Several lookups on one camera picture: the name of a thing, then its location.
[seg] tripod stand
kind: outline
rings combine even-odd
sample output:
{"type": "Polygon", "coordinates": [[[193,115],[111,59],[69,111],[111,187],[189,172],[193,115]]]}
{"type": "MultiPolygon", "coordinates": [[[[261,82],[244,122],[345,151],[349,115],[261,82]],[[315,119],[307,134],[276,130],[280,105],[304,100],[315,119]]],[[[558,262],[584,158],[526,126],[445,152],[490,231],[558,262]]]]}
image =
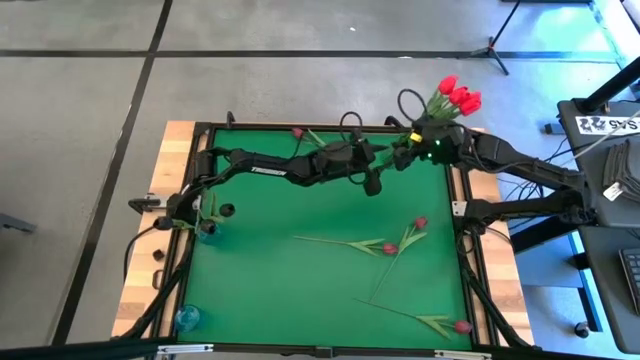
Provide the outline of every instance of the tripod stand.
{"type": "Polygon", "coordinates": [[[507,70],[507,67],[504,66],[504,63],[502,62],[502,59],[500,59],[500,55],[498,55],[498,53],[495,51],[494,47],[496,45],[496,42],[498,42],[498,39],[500,38],[500,35],[502,35],[502,31],[504,31],[504,28],[507,27],[507,24],[509,23],[509,20],[511,20],[511,17],[513,16],[513,14],[516,12],[516,10],[518,9],[518,6],[520,6],[520,2],[522,0],[518,0],[516,2],[516,4],[513,6],[513,9],[511,9],[511,13],[509,14],[509,16],[507,16],[507,20],[505,20],[504,24],[502,24],[502,27],[500,28],[500,30],[498,31],[498,33],[496,34],[496,36],[491,36],[489,38],[489,46],[482,48],[482,49],[478,49],[475,51],[472,51],[471,54],[469,54],[469,56],[471,57],[478,57],[478,55],[484,55],[485,57],[490,57],[495,59],[498,62],[498,65],[500,65],[500,67],[502,68],[502,71],[504,72],[505,75],[509,75],[509,70],[507,70]]]}

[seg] gray floor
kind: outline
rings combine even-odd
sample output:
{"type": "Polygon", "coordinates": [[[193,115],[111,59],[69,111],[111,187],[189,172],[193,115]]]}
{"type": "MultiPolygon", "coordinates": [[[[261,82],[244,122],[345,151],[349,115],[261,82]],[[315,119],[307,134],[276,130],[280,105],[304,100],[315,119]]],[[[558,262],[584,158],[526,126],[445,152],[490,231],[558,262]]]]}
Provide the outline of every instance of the gray floor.
{"type": "MultiPolygon", "coordinates": [[[[160,0],[0,2],[0,49],[146,49],[161,7],[160,0]]],[[[176,0],[160,48],[471,50],[485,45],[509,9],[497,0],[176,0]]],[[[499,47],[609,51],[608,41],[587,6],[527,4],[499,47]]],[[[157,59],[69,340],[110,334],[124,247],[139,222],[126,201],[146,192],[166,121],[222,121],[231,110],[241,122],[326,123],[355,110],[379,124],[400,115],[400,89],[426,93],[455,73],[483,92],[483,109],[464,119],[467,125],[546,157],[562,140],[538,130],[554,120],[555,103],[588,95],[619,70],[571,61],[506,64],[509,77],[489,60],[157,59]]],[[[48,341],[141,65],[142,59],[0,58],[0,210],[39,226],[27,236],[0,232],[0,347],[48,341]]],[[[610,334],[576,340],[557,331],[558,314],[579,317],[575,299],[527,294],[528,306],[537,298],[534,305],[554,309],[529,309],[539,345],[619,355],[610,334]]]]}

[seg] green tabletop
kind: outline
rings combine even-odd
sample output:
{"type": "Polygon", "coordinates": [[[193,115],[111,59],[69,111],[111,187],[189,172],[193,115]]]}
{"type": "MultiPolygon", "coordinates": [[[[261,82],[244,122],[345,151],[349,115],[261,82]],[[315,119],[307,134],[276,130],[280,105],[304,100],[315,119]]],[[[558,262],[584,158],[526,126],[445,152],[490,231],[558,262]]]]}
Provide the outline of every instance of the green tabletop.
{"type": "MultiPolygon", "coordinates": [[[[397,137],[366,136],[377,144],[397,137]]],[[[217,130],[214,139],[215,146],[282,157],[292,155],[296,142],[289,131],[275,130],[217,130]]],[[[303,143],[299,153],[314,148],[303,143]]],[[[219,171],[226,166],[219,163],[219,171]]],[[[218,243],[196,243],[184,304],[196,306],[201,321],[179,341],[469,350],[468,335],[447,329],[447,339],[415,319],[355,300],[371,297],[393,256],[294,238],[398,244],[407,226],[426,216],[427,236],[400,255],[373,302],[465,320],[445,168],[416,163],[383,173],[382,184],[374,197],[347,179],[304,188],[245,173],[214,186],[218,205],[232,203],[236,213],[222,224],[218,243]]]]}

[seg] white label sticker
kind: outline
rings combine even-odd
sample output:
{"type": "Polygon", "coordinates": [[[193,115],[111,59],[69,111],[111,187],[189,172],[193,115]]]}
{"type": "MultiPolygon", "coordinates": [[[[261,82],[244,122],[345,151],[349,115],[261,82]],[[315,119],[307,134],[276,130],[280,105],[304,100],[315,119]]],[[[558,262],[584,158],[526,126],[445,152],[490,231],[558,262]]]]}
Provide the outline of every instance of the white label sticker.
{"type": "Polygon", "coordinates": [[[602,195],[609,199],[609,201],[615,200],[618,196],[620,196],[620,194],[622,194],[622,189],[620,189],[620,183],[617,181],[602,193],[602,195]]]}
{"type": "MultiPolygon", "coordinates": [[[[582,135],[606,135],[622,126],[628,117],[620,116],[576,116],[578,130],[582,135]]],[[[640,118],[631,119],[615,135],[640,133],[640,118]]]]}

